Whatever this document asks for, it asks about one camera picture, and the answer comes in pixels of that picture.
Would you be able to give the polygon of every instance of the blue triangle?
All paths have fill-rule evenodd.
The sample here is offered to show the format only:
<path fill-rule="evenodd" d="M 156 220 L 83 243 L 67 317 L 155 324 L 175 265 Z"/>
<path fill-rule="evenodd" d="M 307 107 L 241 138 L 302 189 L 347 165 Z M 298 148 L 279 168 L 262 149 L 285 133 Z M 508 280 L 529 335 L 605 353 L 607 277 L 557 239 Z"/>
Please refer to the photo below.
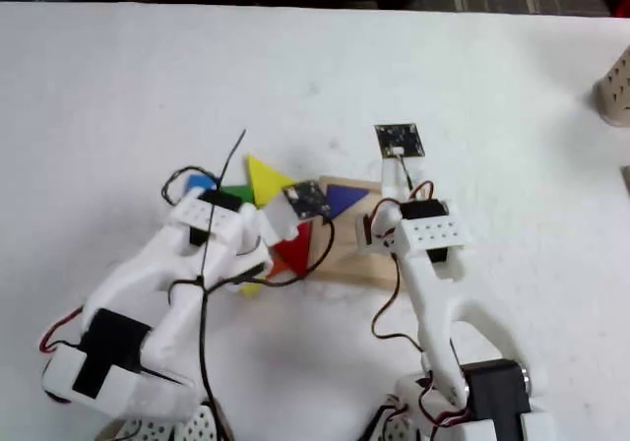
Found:
<path fill-rule="evenodd" d="M 365 195 L 370 193 L 365 188 L 345 187 L 344 185 L 330 184 L 326 189 L 326 198 L 331 206 L 331 220 L 338 217 Z"/>

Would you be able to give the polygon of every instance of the yellow triangle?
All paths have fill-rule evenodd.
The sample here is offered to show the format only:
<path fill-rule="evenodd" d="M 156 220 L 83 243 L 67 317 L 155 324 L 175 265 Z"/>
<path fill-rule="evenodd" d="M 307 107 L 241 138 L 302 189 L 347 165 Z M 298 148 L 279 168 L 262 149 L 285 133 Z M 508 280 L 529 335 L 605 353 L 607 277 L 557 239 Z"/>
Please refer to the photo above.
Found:
<path fill-rule="evenodd" d="M 257 207 L 264 207 L 285 186 L 293 183 L 289 176 L 276 172 L 253 156 L 247 156 L 247 168 L 249 168 L 249 178 L 254 189 L 254 202 Z"/>
<path fill-rule="evenodd" d="M 254 296 L 256 296 L 258 294 L 258 292 L 260 291 L 260 284 L 259 283 L 244 283 L 240 286 L 239 290 L 240 292 L 245 295 L 247 298 L 252 298 Z"/>

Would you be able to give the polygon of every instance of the white table surface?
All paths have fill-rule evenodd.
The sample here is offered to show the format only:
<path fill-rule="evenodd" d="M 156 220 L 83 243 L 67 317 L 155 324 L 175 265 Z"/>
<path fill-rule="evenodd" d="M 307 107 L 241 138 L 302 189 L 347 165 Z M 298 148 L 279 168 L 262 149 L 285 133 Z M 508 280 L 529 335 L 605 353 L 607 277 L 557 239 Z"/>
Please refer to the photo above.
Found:
<path fill-rule="evenodd" d="M 295 178 L 378 179 L 372 125 L 417 123 L 484 281 L 546 361 L 561 439 L 630 431 L 630 129 L 589 106 L 630 23 L 198 6 L 0 5 L 0 438 L 106 418 L 40 391 L 36 341 L 158 229 L 176 167 L 240 150 Z M 236 160 L 228 183 L 242 183 Z M 210 373 L 238 440 L 348 440 L 397 377 L 378 290 L 212 298 Z M 385 329 L 415 328 L 402 298 Z M 464 359 L 483 344 L 458 330 Z"/>

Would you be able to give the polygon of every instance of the blue tangram piece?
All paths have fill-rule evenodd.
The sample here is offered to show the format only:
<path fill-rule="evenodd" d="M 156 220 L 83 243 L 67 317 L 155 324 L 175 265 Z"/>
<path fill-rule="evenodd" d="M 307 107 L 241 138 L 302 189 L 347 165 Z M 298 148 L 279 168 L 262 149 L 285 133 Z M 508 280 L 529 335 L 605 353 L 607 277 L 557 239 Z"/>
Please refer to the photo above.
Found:
<path fill-rule="evenodd" d="M 189 175 L 188 180 L 186 180 L 184 193 L 187 193 L 188 190 L 193 187 L 201 187 L 204 189 L 215 188 L 215 181 L 208 175 L 204 175 L 202 173 L 193 173 L 192 175 Z"/>
<path fill-rule="evenodd" d="M 328 185 L 326 199 L 331 206 L 331 220 L 338 217 L 365 195 L 370 193 L 365 188 L 345 187 L 344 185 Z"/>

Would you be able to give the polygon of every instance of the electronic chip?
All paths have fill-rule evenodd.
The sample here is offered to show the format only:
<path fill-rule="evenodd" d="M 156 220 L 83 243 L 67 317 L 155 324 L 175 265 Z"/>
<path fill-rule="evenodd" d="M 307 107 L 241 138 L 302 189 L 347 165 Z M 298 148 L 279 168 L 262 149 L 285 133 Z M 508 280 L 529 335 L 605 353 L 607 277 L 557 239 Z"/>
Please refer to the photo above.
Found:
<path fill-rule="evenodd" d="M 318 216 L 328 217 L 331 207 L 315 180 L 294 183 L 283 189 L 286 199 L 301 220 Z"/>
<path fill-rule="evenodd" d="M 377 124 L 374 129 L 383 158 L 424 157 L 424 148 L 415 124 Z"/>

